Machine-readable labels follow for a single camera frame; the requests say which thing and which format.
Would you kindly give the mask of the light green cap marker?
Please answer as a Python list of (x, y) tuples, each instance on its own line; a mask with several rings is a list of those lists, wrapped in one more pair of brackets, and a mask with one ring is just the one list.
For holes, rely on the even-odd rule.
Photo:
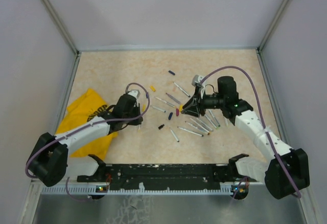
[(216, 116), (214, 115), (214, 113), (211, 110), (209, 110), (209, 113), (210, 113), (211, 117), (213, 118), (213, 120), (215, 121), (217, 127), (218, 128), (221, 127), (221, 125), (220, 125), (218, 119), (216, 118)]

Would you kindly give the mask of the grey cap marker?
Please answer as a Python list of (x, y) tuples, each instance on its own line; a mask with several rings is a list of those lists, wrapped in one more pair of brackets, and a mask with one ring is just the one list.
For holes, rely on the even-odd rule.
[(201, 131), (205, 131), (206, 132), (206, 130), (198, 123), (198, 122), (196, 122), (193, 118), (190, 118), (190, 120), (194, 123), (194, 124), (196, 124), (197, 125), (197, 127), (201, 130)]

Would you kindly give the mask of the blue cap long marker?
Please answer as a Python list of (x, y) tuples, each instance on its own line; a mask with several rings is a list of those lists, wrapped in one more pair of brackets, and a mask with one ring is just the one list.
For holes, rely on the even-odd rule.
[(191, 97), (191, 95), (186, 91), (184, 90), (179, 84), (177, 84), (176, 82), (173, 82), (173, 84), (179, 89), (181, 90), (187, 97)]

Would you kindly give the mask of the blue cap yellow end marker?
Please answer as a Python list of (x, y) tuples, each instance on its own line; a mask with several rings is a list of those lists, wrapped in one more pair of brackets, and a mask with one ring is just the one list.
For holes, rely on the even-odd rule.
[(162, 109), (162, 108), (159, 108), (159, 107), (157, 107), (157, 106), (153, 106), (153, 105), (151, 105), (151, 107), (152, 107), (153, 109), (155, 109), (155, 110), (158, 110), (158, 111), (160, 111), (160, 112), (166, 113), (166, 110), (164, 110), (164, 109)]

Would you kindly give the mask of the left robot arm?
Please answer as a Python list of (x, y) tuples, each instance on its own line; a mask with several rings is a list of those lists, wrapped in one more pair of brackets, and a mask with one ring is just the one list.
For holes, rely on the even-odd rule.
[(52, 187), (64, 178), (89, 176), (99, 182), (106, 176), (106, 168), (93, 153), (77, 159), (69, 156), (90, 142), (118, 132), (128, 125), (142, 123), (138, 102), (139, 91), (131, 90), (120, 96), (113, 109), (106, 109), (87, 123), (70, 131), (42, 134), (26, 164), (26, 174)]

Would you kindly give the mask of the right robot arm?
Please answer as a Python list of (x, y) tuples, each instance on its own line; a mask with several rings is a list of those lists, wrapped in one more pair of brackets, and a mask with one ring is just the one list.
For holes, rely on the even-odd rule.
[(262, 125), (253, 107), (239, 98), (233, 77), (218, 78), (218, 91), (212, 94), (206, 94), (203, 79), (203, 76), (194, 76), (192, 86), (195, 92), (183, 106), (182, 113), (198, 118), (204, 116), (208, 109), (221, 110), (223, 117), (248, 135), (266, 159), (262, 162), (245, 154), (238, 155), (229, 161), (229, 177), (240, 181), (247, 176), (261, 182), (276, 199), (308, 187), (310, 175), (306, 152), (293, 149)]

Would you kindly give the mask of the yellow cap white marker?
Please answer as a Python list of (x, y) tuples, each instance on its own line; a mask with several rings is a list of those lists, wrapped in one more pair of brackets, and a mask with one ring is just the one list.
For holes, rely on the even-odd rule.
[(205, 128), (207, 128), (209, 131), (213, 131), (213, 129), (212, 129), (209, 125), (207, 125), (205, 122), (203, 122), (201, 119), (196, 118), (196, 120), (197, 120), (201, 125), (203, 125)]

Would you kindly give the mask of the light blue marker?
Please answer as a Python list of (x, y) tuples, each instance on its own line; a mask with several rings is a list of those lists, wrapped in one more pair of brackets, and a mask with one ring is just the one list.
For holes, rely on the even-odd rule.
[(225, 122), (225, 126), (227, 127), (229, 125), (228, 119), (227, 118), (224, 118), (224, 122)]

